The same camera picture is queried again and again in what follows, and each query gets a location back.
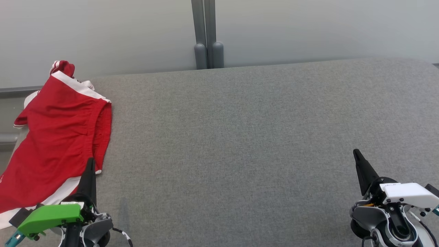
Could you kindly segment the dark grey wall baseboard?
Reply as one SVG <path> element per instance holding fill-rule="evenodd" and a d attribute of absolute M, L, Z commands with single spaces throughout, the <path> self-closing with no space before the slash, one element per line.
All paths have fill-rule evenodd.
<path fill-rule="evenodd" d="M 0 89 L 0 99 L 27 97 L 31 93 L 41 90 L 42 86 L 20 86 Z"/>

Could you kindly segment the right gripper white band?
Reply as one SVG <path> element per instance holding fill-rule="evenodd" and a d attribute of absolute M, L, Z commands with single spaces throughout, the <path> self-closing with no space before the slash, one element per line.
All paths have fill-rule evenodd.
<path fill-rule="evenodd" d="M 371 164 L 358 149 L 353 150 L 356 173 L 363 200 L 375 207 L 409 205 L 418 209 L 436 209 L 439 192 L 433 192 L 418 183 L 399 183 L 379 177 Z"/>

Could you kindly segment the grey metal tube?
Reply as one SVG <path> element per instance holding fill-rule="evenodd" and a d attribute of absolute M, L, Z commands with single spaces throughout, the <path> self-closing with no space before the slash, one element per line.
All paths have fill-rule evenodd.
<path fill-rule="evenodd" d="M 19 138 L 18 133 L 1 133 L 0 132 L 0 145 L 2 144 L 15 144 Z"/>

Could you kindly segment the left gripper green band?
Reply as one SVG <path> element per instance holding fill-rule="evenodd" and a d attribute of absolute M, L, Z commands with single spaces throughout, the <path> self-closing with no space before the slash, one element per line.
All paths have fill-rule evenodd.
<path fill-rule="evenodd" d="M 96 202 L 95 159 L 91 157 L 87 160 L 75 194 L 67 196 L 59 204 L 39 204 L 17 230 L 33 239 L 58 226 L 67 227 L 74 223 L 85 226 L 95 219 Z"/>

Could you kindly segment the red white number jersey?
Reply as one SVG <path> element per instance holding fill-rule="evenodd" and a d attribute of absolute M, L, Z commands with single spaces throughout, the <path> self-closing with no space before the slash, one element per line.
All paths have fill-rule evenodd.
<path fill-rule="evenodd" d="M 15 128 L 28 124 L 31 111 L 65 107 L 79 99 L 105 99 L 97 93 L 89 80 L 79 81 L 74 77 L 75 66 L 68 61 L 55 61 L 44 86 L 26 97 L 24 109 L 14 121 Z"/>

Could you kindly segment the grey fabric sofa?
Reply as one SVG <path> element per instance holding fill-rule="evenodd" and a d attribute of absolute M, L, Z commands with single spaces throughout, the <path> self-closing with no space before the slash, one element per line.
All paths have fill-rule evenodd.
<path fill-rule="evenodd" d="M 439 189 L 439 65 L 362 58 L 96 77 L 97 207 L 135 247 L 360 247 L 353 150 Z"/>

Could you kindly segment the red shorts white stripe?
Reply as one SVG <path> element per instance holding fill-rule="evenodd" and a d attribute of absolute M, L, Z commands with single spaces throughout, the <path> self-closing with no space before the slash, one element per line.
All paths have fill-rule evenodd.
<path fill-rule="evenodd" d="M 0 229 L 21 208 L 58 204 L 77 188 L 93 157 L 96 173 L 111 135 L 111 102 L 78 82 L 71 72 L 56 71 L 14 122 L 28 128 L 0 175 Z"/>

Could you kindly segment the grey vertical post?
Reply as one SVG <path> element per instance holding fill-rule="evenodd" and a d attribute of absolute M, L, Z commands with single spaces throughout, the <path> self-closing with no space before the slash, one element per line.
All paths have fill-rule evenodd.
<path fill-rule="evenodd" d="M 197 69 L 207 69 L 207 42 L 203 0 L 191 0 L 196 44 L 194 46 Z"/>
<path fill-rule="evenodd" d="M 215 0 L 203 0 L 204 22 L 206 31 L 207 67 L 218 69 L 224 67 L 224 45 L 217 41 Z"/>

